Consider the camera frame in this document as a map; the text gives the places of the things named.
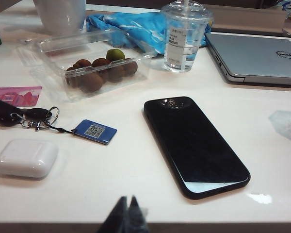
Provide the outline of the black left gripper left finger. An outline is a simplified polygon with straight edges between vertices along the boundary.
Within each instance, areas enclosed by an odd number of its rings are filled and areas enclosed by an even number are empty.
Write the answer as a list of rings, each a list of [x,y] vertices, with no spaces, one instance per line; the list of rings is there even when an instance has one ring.
[[[127,197],[122,196],[104,222],[104,233],[123,233],[125,231]]]

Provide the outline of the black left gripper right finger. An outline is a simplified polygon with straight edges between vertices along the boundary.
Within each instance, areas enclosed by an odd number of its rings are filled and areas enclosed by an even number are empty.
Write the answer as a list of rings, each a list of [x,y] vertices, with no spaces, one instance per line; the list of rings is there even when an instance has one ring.
[[[128,208],[127,230],[129,233],[148,233],[149,229],[135,196],[132,196]]]

